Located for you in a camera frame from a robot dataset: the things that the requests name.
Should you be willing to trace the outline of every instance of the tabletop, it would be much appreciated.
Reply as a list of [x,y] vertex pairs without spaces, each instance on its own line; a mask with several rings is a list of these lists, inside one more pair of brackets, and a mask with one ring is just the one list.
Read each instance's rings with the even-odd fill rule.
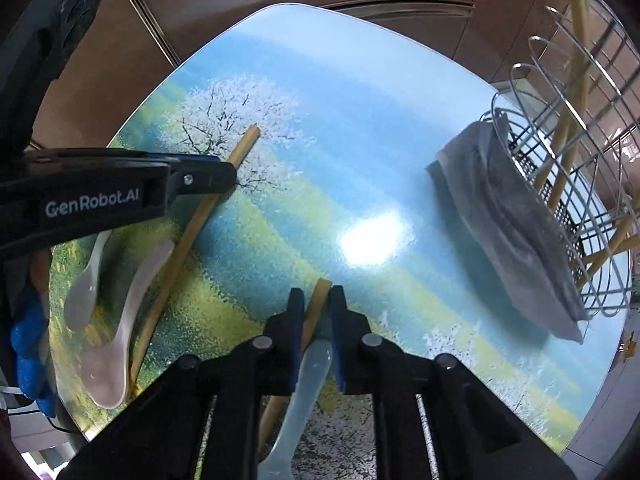
[[[322,276],[343,285],[350,306],[405,351],[455,354],[562,450],[609,370],[624,315],[584,323],[583,345],[533,326],[458,217],[434,154],[478,120],[494,94],[428,47],[299,4],[260,10],[189,58],[111,146],[225,157],[249,125],[257,123],[262,137],[181,271],[137,390],[186,352],[217,356],[257,335],[291,287],[308,297]],[[56,248],[50,300],[58,388],[89,437],[118,410],[87,396],[79,351],[113,336],[136,267],[157,242],[179,238],[197,203],[179,198],[169,216],[114,232],[84,333],[66,329],[62,306],[93,238]],[[366,478],[373,445],[370,399],[341,397],[327,381],[294,472],[315,478],[330,462],[340,471],[335,478]]]

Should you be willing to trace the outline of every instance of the white blossom tree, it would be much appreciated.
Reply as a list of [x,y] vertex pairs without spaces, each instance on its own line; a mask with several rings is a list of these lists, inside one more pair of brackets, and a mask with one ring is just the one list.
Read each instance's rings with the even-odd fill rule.
[[282,189],[290,168],[266,150],[302,140],[292,129],[296,101],[267,79],[242,75],[212,79],[188,94],[167,115],[161,140],[173,152],[216,155],[225,160],[252,124],[260,139],[238,170],[238,184],[248,191]]

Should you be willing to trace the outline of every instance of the metal basket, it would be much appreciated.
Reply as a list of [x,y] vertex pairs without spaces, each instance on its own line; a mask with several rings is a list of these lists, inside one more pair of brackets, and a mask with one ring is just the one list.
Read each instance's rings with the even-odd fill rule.
[[[640,99],[634,89],[640,57],[609,6],[603,0],[585,1],[590,25],[602,33],[583,44],[574,31],[572,7],[566,12],[547,7],[558,25],[556,35],[529,38],[532,63],[512,67],[508,88],[494,96],[483,119],[498,127],[498,115],[507,116],[509,131],[501,132],[508,140],[505,148],[530,190],[564,227],[561,242],[587,312],[615,316],[636,305],[628,247],[640,233],[640,172],[634,184],[629,166],[640,158]],[[574,65],[574,59],[582,64]],[[523,71],[529,72],[525,84],[517,79]],[[582,116],[575,104],[579,91],[588,93]],[[568,120],[575,133],[554,150],[552,139]],[[572,151],[575,158],[568,164]],[[555,202],[550,199],[554,185],[560,190]],[[613,245],[621,238],[618,249],[625,251],[616,254]],[[590,266],[597,256],[605,261],[595,270]]]

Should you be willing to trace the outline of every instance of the spoon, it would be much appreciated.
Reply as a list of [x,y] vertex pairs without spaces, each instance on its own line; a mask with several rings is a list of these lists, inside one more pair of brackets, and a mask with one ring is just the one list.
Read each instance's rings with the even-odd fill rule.
[[80,378],[94,402],[111,410],[129,391],[129,343],[140,303],[158,271],[174,250],[171,240],[160,242],[138,267],[124,302],[118,330],[104,346],[86,348],[80,355]]
[[64,317],[69,330],[81,332],[89,324],[91,314],[95,308],[95,298],[98,294],[98,276],[102,250],[111,235],[111,230],[102,231],[95,239],[89,263],[76,277],[66,292]]
[[291,459],[331,365],[331,343],[317,339],[306,349],[298,385],[268,457],[258,464],[258,480],[293,480]]

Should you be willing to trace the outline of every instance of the pink spoon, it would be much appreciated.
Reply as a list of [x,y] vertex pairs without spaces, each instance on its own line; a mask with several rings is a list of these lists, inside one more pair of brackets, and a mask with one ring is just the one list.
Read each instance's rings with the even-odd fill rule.
[[98,406],[110,410],[125,400],[129,390],[129,343],[133,322],[146,290],[173,250],[171,240],[154,247],[133,277],[113,340],[104,346],[85,348],[80,355],[80,378]]

